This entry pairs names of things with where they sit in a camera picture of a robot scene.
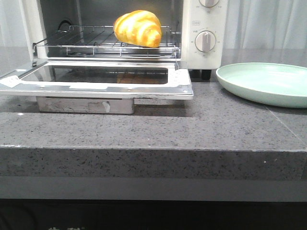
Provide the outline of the white Toshiba toaster oven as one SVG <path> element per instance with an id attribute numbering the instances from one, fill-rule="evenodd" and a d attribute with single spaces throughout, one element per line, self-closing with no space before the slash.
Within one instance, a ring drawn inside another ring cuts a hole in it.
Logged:
<path id="1" fill-rule="evenodd" d="M 105 60 L 145 59 L 174 61 L 194 76 L 210 78 L 211 71 L 221 65 L 228 2 L 220 0 L 212 8 L 199 0 L 22 0 L 20 1 L 30 59 L 36 66 L 42 59 L 91 59 L 84 57 L 35 57 L 33 44 L 67 25 L 114 25 L 116 19 L 135 10 L 154 13 L 162 26 L 170 26 L 179 39 L 180 58 L 93 58 Z M 208 53 L 199 51 L 195 38 L 202 31 L 216 37 L 215 47 Z"/>

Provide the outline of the light green plate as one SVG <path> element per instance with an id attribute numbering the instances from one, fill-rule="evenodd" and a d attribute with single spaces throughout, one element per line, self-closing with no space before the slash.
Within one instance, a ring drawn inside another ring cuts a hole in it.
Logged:
<path id="1" fill-rule="evenodd" d="M 216 70 L 219 83 L 244 99 L 279 107 L 307 107 L 307 68 L 276 63 L 236 63 Z"/>

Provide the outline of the upper beige oven knob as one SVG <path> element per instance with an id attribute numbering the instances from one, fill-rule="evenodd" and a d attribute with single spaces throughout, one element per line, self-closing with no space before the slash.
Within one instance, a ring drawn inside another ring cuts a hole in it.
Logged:
<path id="1" fill-rule="evenodd" d="M 212 8 L 218 4 L 219 0 L 199 0 L 199 2 L 205 8 Z"/>

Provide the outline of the beige oven knob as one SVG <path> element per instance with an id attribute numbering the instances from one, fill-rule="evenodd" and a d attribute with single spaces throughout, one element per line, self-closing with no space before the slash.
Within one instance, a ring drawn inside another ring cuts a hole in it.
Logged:
<path id="1" fill-rule="evenodd" d="M 219 0 L 199 0 L 199 2 L 205 8 L 212 8 L 218 4 Z"/>
<path id="2" fill-rule="evenodd" d="M 201 52 L 210 52 L 215 47 L 215 44 L 216 37 L 210 31 L 202 31 L 195 38 L 195 46 Z"/>

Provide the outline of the dark cabinet drawer front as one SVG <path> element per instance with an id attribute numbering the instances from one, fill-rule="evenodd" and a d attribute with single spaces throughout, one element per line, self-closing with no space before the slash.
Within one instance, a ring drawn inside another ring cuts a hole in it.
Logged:
<path id="1" fill-rule="evenodd" d="M 0 227 L 3 230 L 304 230 L 307 205 L 3 199 Z"/>

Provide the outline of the glass oven door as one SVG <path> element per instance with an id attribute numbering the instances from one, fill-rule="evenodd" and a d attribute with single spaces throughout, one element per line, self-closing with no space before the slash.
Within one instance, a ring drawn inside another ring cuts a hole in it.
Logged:
<path id="1" fill-rule="evenodd" d="M 190 100 L 175 62 L 42 59 L 0 79 L 2 95 L 33 96 L 41 112 L 132 114 L 135 99 Z"/>

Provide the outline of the lower beige oven knob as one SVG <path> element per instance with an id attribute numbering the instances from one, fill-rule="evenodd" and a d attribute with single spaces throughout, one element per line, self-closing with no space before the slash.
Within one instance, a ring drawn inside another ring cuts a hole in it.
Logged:
<path id="1" fill-rule="evenodd" d="M 216 37 L 210 31 L 202 31 L 195 38 L 195 46 L 201 52 L 210 52 L 215 47 L 215 44 Z"/>

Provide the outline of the yellow striped bread roll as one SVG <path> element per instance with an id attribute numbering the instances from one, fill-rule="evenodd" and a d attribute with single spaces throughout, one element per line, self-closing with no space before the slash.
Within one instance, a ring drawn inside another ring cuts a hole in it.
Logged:
<path id="1" fill-rule="evenodd" d="M 162 40 L 160 20 L 150 11 L 136 10 L 120 16 L 113 30 L 119 41 L 131 45 L 157 48 Z"/>

